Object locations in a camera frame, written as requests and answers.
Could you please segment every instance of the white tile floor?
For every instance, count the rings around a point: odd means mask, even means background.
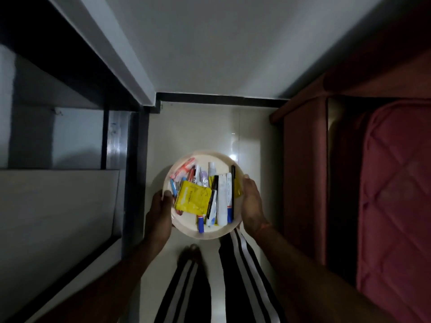
[[[281,222],[282,137],[271,126],[272,108],[228,105],[163,103],[160,114],[150,115],[147,155],[146,212],[152,195],[162,188],[173,163],[195,150],[211,149],[229,155],[248,173],[261,192],[265,216],[277,227]],[[241,226],[273,288],[276,277],[265,255]],[[175,272],[181,250],[200,245],[209,271],[212,322],[226,322],[224,281],[219,241],[191,239],[175,228],[141,281],[141,322],[152,322]]]

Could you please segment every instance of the pink mattress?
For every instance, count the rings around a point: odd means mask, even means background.
[[[431,322],[431,102],[372,112],[359,181],[358,290],[401,323]]]

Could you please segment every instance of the hand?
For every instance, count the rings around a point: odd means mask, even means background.
[[[254,234],[263,223],[268,223],[263,216],[262,199],[256,183],[248,174],[243,177],[244,200],[241,208],[241,216],[245,231],[254,238]]]
[[[174,198],[169,190],[163,195],[162,191],[154,194],[150,211],[145,217],[145,233],[143,239],[148,242],[158,254],[171,235],[172,219],[171,208]]]

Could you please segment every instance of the black pants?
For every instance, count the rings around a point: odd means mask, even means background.
[[[226,321],[285,322],[284,313],[239,229],[220,239],[218,253],[226,290]],[[211,322],[211,289],[201,265],[179,264],[155,323]]]

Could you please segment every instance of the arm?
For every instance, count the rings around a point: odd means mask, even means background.
[[[263,216],[253,180],[244,176],[241,215],[246,232],[265,253],[301,318],[309,322],[394,323],[383,310],[289,244]]]
[[[145,237],[134,250],[100,278],[42,316],[37,323],[115,323],[151,261],[169,239],[172,194],[153,196],[145,220]]]

